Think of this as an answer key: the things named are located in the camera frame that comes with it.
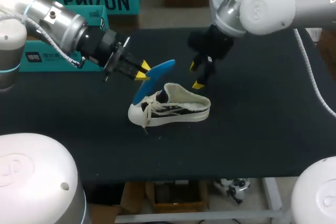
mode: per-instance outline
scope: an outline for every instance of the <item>black table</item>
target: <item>black table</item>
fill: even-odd
[[[176,59],[165,82],[191,86],[192,29],[140,30],[130,51],[151,66]],[[320,91],[336,110],[336,86],[308,34],[301,32]],[[73,155],[84,183],[297,176],[336,155],[336,120],[318,101],[291,30],[247,35],[217,65],[206,89],[206,121],[148,128],[128,121],[139,86],[118,74],[22,73],[1,94],[0,134],[55,138]]]

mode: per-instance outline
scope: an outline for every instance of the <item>white cable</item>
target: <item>white cable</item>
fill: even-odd
[[[315,94],[317,96],[317,98],[320,100],[320,102],[322,103],[322,105],[325,107],[325,109],[334,117],[336,118],[336,113],[327,105],[326,101],[323,99],[320,91],[319,91],[319,88],[317,87],[317,84],[316,84],[316,81],[315,81],[315,78],[314,78],[314,74],[313,74],[313,71],[311,70],[311,66],[310,66],[310,62],[309,62],[309,58],[308,58],[308,55],[307,55],[307,52],[306,52],[306,49],[304,48],[304,45],[303,45],[303,42],[302,42],[302,39],[301,39],[301,36],[299,34],[299,31],[297,29],[294,29],[294,34],[295,34],[295,37],[296,37],[296,40],[298,41],[298,44],[299,44],[299,48],[302,52],[302,55],[303,55],[303,58],[305,60],[305,63],[306,63],[306,67],[307,67],[307,71],[308,71],[308,74],[309,74],[309,78],[311,80],[311,83],[313,85],[313,88],[314,88],[314,91],[315,91]]]
[[[46,31],[44,31],[44,29],[35,21],[33,21],[32,19],[27,17],[27,21],[28,23],[30,23],[31,25],[33,25],[38,31],[41,32],[41,34],[43,35],[43,37],[52,45],[52,47],[55,48],[55,50],[69,63],[71,63],[72,65],[76,66],[79,65],[79,62],[71,59],[69,56],[67,56],[59,47],[58,45],[54,42],[54,40],[47,34]]]
[[[0,21],[5,20],[5,19],[17,19],[18,21],[23,21],[24,23],[28,22],[31,25],[33,25],[36,30],[41,32],[42,36],[52,45],[52,47],[55,48],[55,50],[69,63],[71,63],[74,66],[79,65],[79,62],[71,59],[69,56],[67,56],[59,47],[58,45],[54,42],[54,40],[47,34],[46,31],[34,20],[28,18],[27,16],[20,15],[20,14],[2,14],[0,15]]]

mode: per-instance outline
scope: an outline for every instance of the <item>shoe sole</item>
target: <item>shoe sole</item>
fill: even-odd
[[[176,116],[169,116],[165,118],[151,118],[147,127],[160,126],[163,124],[174,123],[174,122],[200,122],[208,118],[209,112],[210,112],[210,109],[204,112],[194,113],[194,114],[176,115]],[[133,121],[131,118],[129,119],[132,123],[139,125],[135,121]]]

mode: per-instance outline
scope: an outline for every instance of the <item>blue shoe tongue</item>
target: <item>blue shoe tongue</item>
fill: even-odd
[[[156,100],[159,103],[168,103],[169,97],[164,89],[156,95]]]

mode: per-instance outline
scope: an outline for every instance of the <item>white sneaker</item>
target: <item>white sneaker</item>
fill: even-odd
[[[131,104],[128,118],[134,124],[159,126],[172,122],[199,122],[209,116],[208,98],[187,91],[176,83],[166,83],[164,89]]]

